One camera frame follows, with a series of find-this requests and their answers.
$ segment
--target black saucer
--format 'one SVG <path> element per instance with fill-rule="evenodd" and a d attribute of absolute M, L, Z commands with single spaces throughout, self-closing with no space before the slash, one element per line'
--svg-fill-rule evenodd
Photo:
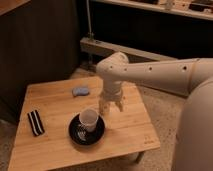
<path fill-rule="evenodd" d="M 91 145 L 97 142 L 103 135 L 105 124 L 99 116 L 96 129 L 93 132 L 87 132 L 79 121 L 79 114 L 76 115 L 69 125 L 69 134 L 74 142 L 80 145 Z"/>

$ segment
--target floor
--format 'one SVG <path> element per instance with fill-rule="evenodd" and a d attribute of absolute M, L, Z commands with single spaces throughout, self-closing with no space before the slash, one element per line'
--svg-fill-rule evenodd
<path fill-rule="evenodd" d="M 93 76 L 95 73 L 78 68 L 70 78 Z M 139 91 L 160 138 L 161 148 L 145 153 L 135 164 L 137 154 L 97 161 L 81 166 L 57 169 L 57 171 L 169 171 L 171 169 L 175 133 L 184 98 L 139 86 Z M 16 127 L 0 120 L 0 171 L 6 171 L 14 142 Z"/>

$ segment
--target tabletop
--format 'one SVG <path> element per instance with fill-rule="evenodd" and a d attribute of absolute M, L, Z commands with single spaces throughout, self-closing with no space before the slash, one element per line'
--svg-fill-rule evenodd
<path fill-rule="evenodd" d="M 72 89 L 87 86 L 88 96 L 73 97 Z M 98 110 L 102 80 L 88 77 L 29 85 L 20 116 L 9 170 L 50 170 L 142 152 L 160 147 L 142 95 L 123 84 L 124 111 L 112 104 L 103 137 L 95 144 L 75 144 L 68 133 L 71 120 L 85 108 Z M 45 133 L 35 137 L 27 113 L 38 110 Z"/>

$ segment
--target white cup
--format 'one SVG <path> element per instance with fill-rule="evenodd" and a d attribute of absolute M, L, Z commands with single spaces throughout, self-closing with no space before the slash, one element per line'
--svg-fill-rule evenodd
<path fill-rule="evenodd" d="M 95 110 L 88 108 L 80 113 L 79 121 L 86 131 L 92 132 L 96 128 L 98 117 L 99 115 Z"/>

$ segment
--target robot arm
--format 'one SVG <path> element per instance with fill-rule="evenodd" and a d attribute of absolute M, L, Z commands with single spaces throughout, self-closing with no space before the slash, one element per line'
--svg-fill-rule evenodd
<path fill-rule="evenodd" d="M 200 83 L 213 75 L 212 65 L 211 59 L 129 64 L 124 53 L 114 53 L 98 63 L 96 68 L 103 79 L 100 112 L 109 111 L 110 101 L 114 101 L 122 111 L 122 81 L 188 96 Z"/>
<path fill-rule="evenodd" d="M 117 52 L 97 65 L 103 79 L 100 113 L 122 106 L 122 81 L 188 96 L 177 131 L 172 171 L 213 170 L 213 60 L 190 59 L 129 64 Z"/>

